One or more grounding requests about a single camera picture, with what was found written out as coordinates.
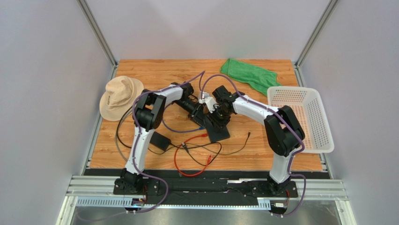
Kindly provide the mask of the black network switch box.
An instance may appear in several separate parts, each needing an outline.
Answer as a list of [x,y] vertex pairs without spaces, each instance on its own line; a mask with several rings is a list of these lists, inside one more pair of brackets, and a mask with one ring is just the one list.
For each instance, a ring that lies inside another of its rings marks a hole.
[[205,128],[211,143],[226,140],[230,138],[230,134],[226,127],[217,129],[208,116],[205,117]]

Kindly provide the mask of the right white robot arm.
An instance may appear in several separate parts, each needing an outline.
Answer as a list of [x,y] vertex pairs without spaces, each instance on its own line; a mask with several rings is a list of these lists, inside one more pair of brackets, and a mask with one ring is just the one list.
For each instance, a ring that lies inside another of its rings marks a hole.
[[305,138],[292,108],[287,105],[271,107],[242,92],[231,93],[224,86],[218,87],[212,94],[217,107],[209,111],[207,119],[217,131],[227,126],[233,113],[264,125],[268,144],[274,152],[266,189],[274,195],[283,192],[290,182],[293,152],[303,145]]

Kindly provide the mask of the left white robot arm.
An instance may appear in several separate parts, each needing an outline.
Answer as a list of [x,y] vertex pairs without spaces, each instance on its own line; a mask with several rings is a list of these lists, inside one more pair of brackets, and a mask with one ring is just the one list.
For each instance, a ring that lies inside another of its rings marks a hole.
[[143,186],[145,158],[150,140],[160,126],[165,106],[188,98],[194,90],[189,82],[176,82],[160,90],[144,90],[133,103],[132,115],[135,123],[134,141],[129,159],[115,180],[115,188],[132,189],[137,193]]

